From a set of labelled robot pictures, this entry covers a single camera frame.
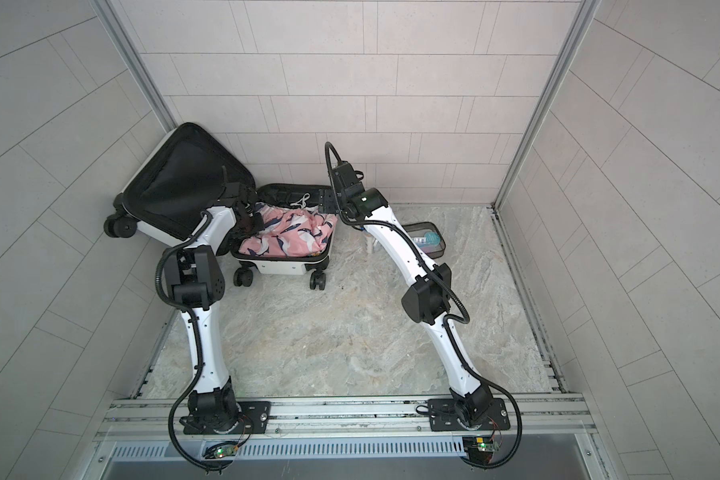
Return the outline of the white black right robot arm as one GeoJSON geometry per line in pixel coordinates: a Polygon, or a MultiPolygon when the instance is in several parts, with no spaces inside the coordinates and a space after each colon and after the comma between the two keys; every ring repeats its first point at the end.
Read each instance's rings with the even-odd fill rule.
{"type": "Polygon", "coordinates": [[[401,304],[409,318],[427,331],[437,351],[460,423],[467,429],[507,429],[510,424],[503,400],[493,395],[490,383],[461,350],[453,322],[465,322],[469,316],[462,304],[457,305],[459,314],[450,312],[455,297],[450,291],[449,267],[423,253],[383,195],[365,189],[351,164],[341,161],[333,166],[327,160],[326,165],[342,221],[363,228],[376,239],[403,274],[407,290],[401,304]]]}

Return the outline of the pink shark print garment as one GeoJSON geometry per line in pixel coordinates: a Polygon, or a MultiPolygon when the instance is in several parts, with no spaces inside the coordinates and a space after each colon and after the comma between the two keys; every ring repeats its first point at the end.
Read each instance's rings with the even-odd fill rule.
{"type": "Polygon", "coordinates": [[[335,214],[316,208],[282,208],[257,203],[263,229],[245,239],[238,253],[262,258],[304,258],[322,254],[338,223],[335,214]]]}

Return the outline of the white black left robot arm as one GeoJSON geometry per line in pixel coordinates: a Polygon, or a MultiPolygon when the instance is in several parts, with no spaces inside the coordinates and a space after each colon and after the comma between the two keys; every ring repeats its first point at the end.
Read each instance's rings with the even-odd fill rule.
{"type": "Polygon", "coordinates": [[[255,188],[241,182],[224,184],[219,196],[200,209],[191,234],[166,249],[156,268],[157,293],[182,313],[194,362],[193,378],[179,397],[188,401],[188,415],[180,419],[186,434],[225,434],[240,422],[213,305],[226,289],[217,251],[261,229],[260,218],[252,213],[256,201],[255,188]]]}

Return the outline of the clear black-trimmed toiletry pouch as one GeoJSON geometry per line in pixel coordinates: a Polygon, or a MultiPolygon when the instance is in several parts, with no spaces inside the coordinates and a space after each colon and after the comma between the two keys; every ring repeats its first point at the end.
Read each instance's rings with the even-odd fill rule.
{"type": "Polygon", "coordinates": [[[441,258],[446,242],[438,227],[432,222],[415,222],[403,226],[413,242],[430,258],[441,258]]]}

